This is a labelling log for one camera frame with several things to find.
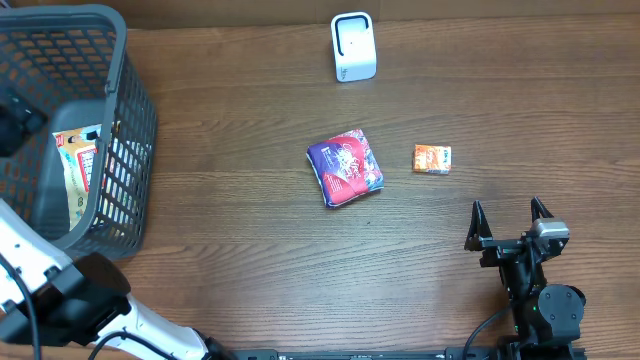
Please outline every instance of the wooden table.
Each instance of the wooden table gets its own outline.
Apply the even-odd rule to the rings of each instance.
[[[134,295],[235,349],[461,346],[506,304],[463,250],[473,200],[508,238],[539,195],[571,228],[544,268],[587,295],[578,345],[640,357],[640,15],[375,31],[378,73],[349,84],[328,26],[130,32],[159,114],[146,243],[119,263]],[[326,210],[305,151],[358,127],[386,187]],[[450,144],[452,173],[412,173],[416,143]]]

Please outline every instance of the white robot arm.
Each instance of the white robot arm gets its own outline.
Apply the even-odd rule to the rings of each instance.
[[[35,304],[42,345],[106,344],[141,359],[231,356],[213,339],[138,302],[124,276],[101,255],[72,261],[1,199],[0,234],[0,254],[22,278]],[[0,267],[0,304],[6,313],[0,320],[0,339],[6,343],[36,344],[24,300],[12,275]]]

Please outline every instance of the plastic basket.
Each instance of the plastic basket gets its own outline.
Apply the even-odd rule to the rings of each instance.
[[[92,108],[102,127],[87,206],[71,231],[64,185],[52,185],[64,178],[59,156],[47,155],[51,121],[11,158],[0,158],[0,196],[72,257],[116,259],[142,246],[157,120],[126,37],[122,17],[101,5],[0,12],[0,91],[11,89],[49,119],[78,100],[86,101],[81,107],[98,103]]]

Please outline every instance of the white container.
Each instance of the white container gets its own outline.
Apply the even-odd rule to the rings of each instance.
[[[338,81],[370,79],[376,74],[376,44],[369,14],[337,15],[331,20],[331,37]]]

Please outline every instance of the orange and white package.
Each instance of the orange and white package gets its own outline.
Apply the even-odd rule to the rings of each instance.
[[[451,170],[451,146],[416,145],[413,171],[429,174],[448,174]]]

